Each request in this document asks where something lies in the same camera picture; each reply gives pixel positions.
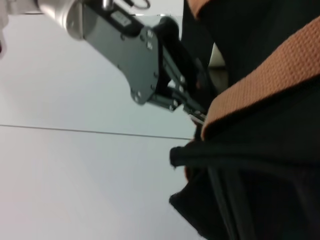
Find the backpack strap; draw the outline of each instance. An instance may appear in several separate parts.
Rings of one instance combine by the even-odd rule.
[[[202,128],[320,75],[320,16],[284,41],[252,73],[218,95]]]

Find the white surface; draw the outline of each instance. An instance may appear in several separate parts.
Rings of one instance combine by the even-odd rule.
[[[126,79],[108,60],[47,17],[11,17],[4,32],[0,125],[193,136],[185,113],[136,105]]]
[[[169,205],[181,140],[0,127],[0,239],[197,240]]]

